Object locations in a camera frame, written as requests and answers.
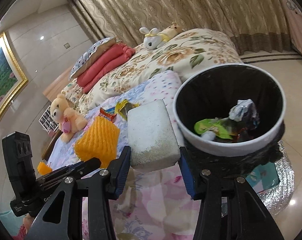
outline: white bunny plush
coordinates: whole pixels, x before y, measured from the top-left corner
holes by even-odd
[[[144,34],[143,45],[147,50],[158,49],[168,42],[163,38],[163,35],[159,34],[159,30],[157,28],[153,28],[149,31],[148,28],[142,27],[140,28],[140,32]]]

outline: silver bolt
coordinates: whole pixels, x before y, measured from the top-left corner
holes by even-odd
[[[64,179],[64,182],[65,183],[71,183],[73,181],[73,178],[72,177],[66,177],[65,179]]]
[[[245,178],[244,177],[237,177],[236,181],[239,183],[245,183]]]
[[[109,171],[104,169],[104,170],[101,170],[101,171],[99,172],[99,174],[100,174],[101,176],[106,176],[106,175],[109,174]]]
[[[202,173],[202,175],[209,176],[211,174],[211,171],[209,171],[209,170],[202,170],[201,173]]]

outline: dark floor border stripe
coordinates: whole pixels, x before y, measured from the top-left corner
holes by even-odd
[[[243,63],[251,64],[251,63],[258,63],[258,62],[281,61],[281,60],[302,60],[302,58],[271,58],[271,59],[247,61],[247,62],[243,62]]]
[[[251,56],[251,57],[241,57],[241,59],[250,59],[250,58],[257,58],[257,57],[276,57],[276,56],[300,56],[298,53],[288,53],[288,54],[269,54],[269,55],[261,55],[261,56]]]

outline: silver foil mat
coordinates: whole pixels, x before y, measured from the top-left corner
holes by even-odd
[[[294,192],[294,171],[282,140],[278,144],[283,157],[274,164],[280,183],[271,189],[258,193],[272,216],[279,214],[288,205]]]

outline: red fabric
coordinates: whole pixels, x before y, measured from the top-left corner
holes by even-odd
[[[80,87],[85,87],[89,84],[92,79],[101,71],[101,69],[109,63],[111,60],[119,57],[129,49],[126,44],[116,43],[110,49],[99,57],[91,67],[89,67],[85,72],[78,76],[77,84]]]
[[[24,226],[20,227],[19,233],[17,236],[13,236],[13,240],[24,240],[24,237],[26,236],[26,229]]]
[[[126,63],[132,55],[135,53],[135,49],[128,48],[127,51],[122,54],[121,56],[111,60],[108,64],[106,64],[101,71],[92,79],[92,81],[87,84],[83,88],[83,93],[87,94],[89,91],[94,87],[94,85],[106,74],[110,71],[114,70],[115,68],[121,66],[122,64]]]

